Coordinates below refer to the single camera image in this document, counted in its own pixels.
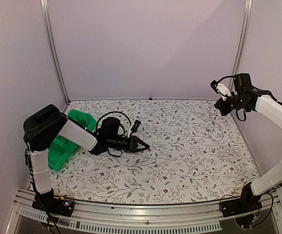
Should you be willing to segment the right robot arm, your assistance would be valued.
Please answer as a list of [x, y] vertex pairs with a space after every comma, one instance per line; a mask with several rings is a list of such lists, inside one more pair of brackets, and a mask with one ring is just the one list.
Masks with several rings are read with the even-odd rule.
[[[278, 146], [282, 143], [282, 102], [269, 90], [255, 87], [248, 73], [226, 76], [212, 81], [210, 85], [221, 96], [215, 103], [215, 108], [222, 116], [232, 111], [261, 115], [251, 132], [257, 133], [263, 140], [268, 140], [262, 144], [262, 153], [269, 153], [272, 144]], [[239, 198], [221, 202], [219, 207], [224, 216], [260, 209], [262, 195], [282, 186], [282, 146], [277, 153], [277, 161], [271, 163], [270, 169], [260, 177], [244, 185]]]

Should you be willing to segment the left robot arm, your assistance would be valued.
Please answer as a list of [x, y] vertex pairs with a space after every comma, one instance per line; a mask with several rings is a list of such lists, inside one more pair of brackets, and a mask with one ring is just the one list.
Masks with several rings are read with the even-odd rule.
[[129, 129], [119, 134], [119, 129], [123, 128], [121, 121], [112, 117], [111, 113], [106, 113], [97, 121], [95, 131], [91, 132], [53, 104], [27, 118], [23, 124], [23, 140], [27, 146], [27, 166], [39, 205], [48, 212], [57, 208], [49, 180], [48, 154], [51, 144], [58, 137], [65, 138], [93, 155], [109, 153], [110, 149], [138, 153], [150, 148], [146, 142], [134, 136], [140, 123], [138, 120], [130, 122]]

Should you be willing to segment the green plastic bin far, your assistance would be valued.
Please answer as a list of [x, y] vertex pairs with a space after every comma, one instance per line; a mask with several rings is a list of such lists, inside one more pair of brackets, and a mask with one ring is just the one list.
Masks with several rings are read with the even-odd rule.
[[96, 120], [92, 115], [72, 109], [67, 116], [79, 124], [83, 129], [88, 130], [92, 133], [96, 130]]

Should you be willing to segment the green plastic bin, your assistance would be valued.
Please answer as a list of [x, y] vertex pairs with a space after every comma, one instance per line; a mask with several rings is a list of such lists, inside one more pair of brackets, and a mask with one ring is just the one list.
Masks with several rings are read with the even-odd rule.
[[71, 155], [72, 153], [62, 145], [51, 146], [48, 153], [48, 165], [52, 170], [58, 172]]
[[65, 148], [66, 151], [73, 154], [75, 151], [78, 150], [79, 146], [72, 141], [64, 138], [63, 136], [57, 136], [54, 141], [52, 142], [51, 146], [58, 146]]
[[92, 133], [96, 130], [96, 120], [92, 115], [72, 109], [67, 116], [79, 124], [83, 129], [88, 130]]

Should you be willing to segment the green plastic bin middle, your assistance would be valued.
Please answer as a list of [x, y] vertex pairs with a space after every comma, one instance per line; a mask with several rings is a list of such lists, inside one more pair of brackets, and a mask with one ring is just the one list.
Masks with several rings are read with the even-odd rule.
[[54, 141], [52, 142], [51, 146], [58, 146], [65, 148], [66, 151], [73, 154], [75, 151], [78, 150], [79, 146], [72, 141], [64, 138], [63, 136], [57, 136]]

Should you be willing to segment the green plastic bin near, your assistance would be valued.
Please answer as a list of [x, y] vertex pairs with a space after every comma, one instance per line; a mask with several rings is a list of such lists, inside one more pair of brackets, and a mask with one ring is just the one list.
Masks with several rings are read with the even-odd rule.
[[71, 155], [72, 153], [62, 145], [51, 146], [48, 153], [48, 165], [52, 170], [58, 172]]

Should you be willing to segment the aluminium front rail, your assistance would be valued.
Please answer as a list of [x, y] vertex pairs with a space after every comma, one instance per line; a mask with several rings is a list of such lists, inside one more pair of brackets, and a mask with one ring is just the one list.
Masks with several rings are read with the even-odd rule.
[[227, 197], [173, 205], [126, 205], [74, 201], [71, 216], [47, 215], [32, 204], [34, 193], [18, 189], [6, 227], [8, 234], [282, 234], [282, 206], [275, 192], [261, 207], [226, 216]]

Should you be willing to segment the aluminium frame rear bottom rail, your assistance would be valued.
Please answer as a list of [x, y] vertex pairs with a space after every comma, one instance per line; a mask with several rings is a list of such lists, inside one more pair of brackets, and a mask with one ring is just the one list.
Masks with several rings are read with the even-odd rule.
[[[192, 101], [215, 101], [215, 99], [202, 99], [202, 98], [152, 98], [153, 100], [192, 100]], [[69, 103], [73, 101], [96, 101], [96, 100], [149, 100], [148, 98], [140, 98], [140, 97], [135, 97], [135, 98], [90, 98], [90, 99], [70, 99]]]

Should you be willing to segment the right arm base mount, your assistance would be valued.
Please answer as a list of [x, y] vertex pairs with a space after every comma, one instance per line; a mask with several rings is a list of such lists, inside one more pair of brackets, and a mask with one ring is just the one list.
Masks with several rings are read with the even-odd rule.
[[235, 223], [241, 229], [250, 229], [254, 226], [256, 221], [261, 216], [261, 197], [254, 196], [251, 198], [237, 198], [232, 195], [233, 199], [219, 201], [219, 210], [222, 212], [223, 217], [230, 217], [240, 215], [235, 218]]

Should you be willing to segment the aluminium frame right rear post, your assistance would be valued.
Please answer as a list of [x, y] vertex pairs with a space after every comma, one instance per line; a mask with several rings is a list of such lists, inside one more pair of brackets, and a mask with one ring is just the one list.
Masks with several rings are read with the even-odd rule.
[[237, 47], [236, 57], [234, 60], [233, 68], [232, 68], [232, 74], [235, 75], [238, 73], [244, 48], [245, 48], [245, 42], [248, 34], [248, 29], [250, 25], [250, 18], [251, 18], [251, 10], [252, 10], [252, 0], [245, 0], [244, 1], [244, 13], [243, 13], [243, 20], [241, 25], [241, 33], [239, 38], [239, 43]]

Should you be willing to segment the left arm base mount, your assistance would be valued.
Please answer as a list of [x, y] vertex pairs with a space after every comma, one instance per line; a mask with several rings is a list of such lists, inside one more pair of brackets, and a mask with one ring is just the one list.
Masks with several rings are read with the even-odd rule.
[[75, 206], [75, 199], [71, 197], [56, 197], [54, 195], [36, 195], [32, 207], [37, 210], [45, 211], [71, 217]]

